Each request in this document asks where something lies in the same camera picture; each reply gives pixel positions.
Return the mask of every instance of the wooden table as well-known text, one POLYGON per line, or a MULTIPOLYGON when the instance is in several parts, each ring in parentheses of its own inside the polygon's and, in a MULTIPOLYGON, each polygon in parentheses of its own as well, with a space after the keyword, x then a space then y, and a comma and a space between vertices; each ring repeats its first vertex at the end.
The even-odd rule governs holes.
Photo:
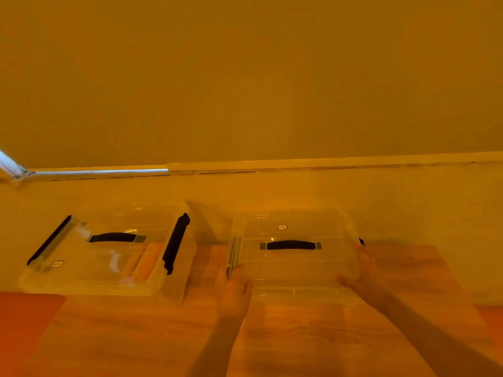
MULTIPOLYGON (((431 246, 368 246, 393 290, 421 314, 498 359, 484 323, 431 246)), ((181 307, 93 310, 68 299, 21 376, 183 376, 214 322, 225 246, 200 246, 181 307)), ((366 304, 252 302, 232 376, 433 375, 405 337, 366 304)))

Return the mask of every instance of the hand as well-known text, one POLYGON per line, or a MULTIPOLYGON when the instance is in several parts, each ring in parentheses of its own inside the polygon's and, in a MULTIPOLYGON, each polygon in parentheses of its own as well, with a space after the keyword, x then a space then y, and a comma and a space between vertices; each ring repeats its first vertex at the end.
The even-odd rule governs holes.
POLYGON ((251 280, 243 281, 243 267, 235 267, 227 277, 225 266, 218 270, 215 280, 218 320, 237 321, 239 324, 247 315, 252 297, 251 280))
POLYGON ((360 277, 357 280, 348 278, 340 274, 335 275, 335 279, 343 286, 355 291, 370 306, 381 311, 392 297, 384 279, 375 264, 374 258, 370 255, 364 245, 351 241, 360 261, 360 277))

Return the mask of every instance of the black handle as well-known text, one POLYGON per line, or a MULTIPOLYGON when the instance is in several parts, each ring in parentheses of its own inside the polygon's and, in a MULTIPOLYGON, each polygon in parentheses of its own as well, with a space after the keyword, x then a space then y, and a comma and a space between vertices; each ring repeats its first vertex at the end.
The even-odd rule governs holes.
POLYGON ((173 233, 171 234, 170 240, 167 243, 166 250, 162 256, 164 261, 164 268, 167 270, 167 274, 171 275, 173 273, 174 260, 177 257, 178 249, 184 238, 185 229, 190 223, 190 217, 187 213, 178 218, 177 224, 174 226, 173 233))
POLYGON ((275 241, 269 242, 267 244, 268 250, 283 250, 283 249, 303 249, 303 250, 314 250, 316 249, 316 244, 314 242, 308 241, 275 241))
POLYGON ((93 235, 89 242, 145 242, 145 235, 136 235, 133 233, 103 233, 93 235))
POLYGON ((28 266, 31 262, 33 262, 35 259, 37 259, 39 256, 42 255, 42 253, 47 248, 47 246, 49 246, 51 244, 51 242, 54 241, 54 239, 58 236, 58 234, 61 233, 61 231, 66 227, 66 225, 68 225, 68 223, 71 220, 72 220, 72 216, 69 215, 68 217, 66 217, 63 220, 63 222, 61 222, 59 224, 59 226, 56 228, 56 230, 54 230, 52 232, 52 234, 45 240, 45 242, 42 243, 42 246, 40 246, 38 248, 38 250, 35 251, 35 253, 30 257, 30 259, 28 260, 28 262, 26 262, 26 266, 28 266))

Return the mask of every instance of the person's left hand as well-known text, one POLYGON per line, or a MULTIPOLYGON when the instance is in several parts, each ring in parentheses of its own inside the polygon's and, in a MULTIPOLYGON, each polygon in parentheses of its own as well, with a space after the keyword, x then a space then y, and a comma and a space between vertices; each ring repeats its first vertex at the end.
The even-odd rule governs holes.
POLYGON ((227 277, 226 266, 218 270, 215 280, 218 320, 232 320, 241 324, 247 315, 252 297, 251 280, 244 281, 243 267, 235 267, 227 277))

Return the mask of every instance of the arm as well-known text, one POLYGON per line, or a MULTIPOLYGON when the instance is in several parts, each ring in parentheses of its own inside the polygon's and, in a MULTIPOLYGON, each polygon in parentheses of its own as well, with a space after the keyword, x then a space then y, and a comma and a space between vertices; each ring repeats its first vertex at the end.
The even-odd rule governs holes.
POLYGON ((386 316, 437 376, 503 377, 503 367, 498 363, 450 336, 394 296, 367 249, 357 243, 353 243, 353 247, 360 260, 360 277, 352 280, 336 275, 337 281, 386 316))
POLYGON ((215 287, 217 323, 186 377, 227 375, 230 352, 248 312, 252 285, 249 280, 243 282, 240 266, 234 268, 229 278, 226 268, 221 267, 215 287))

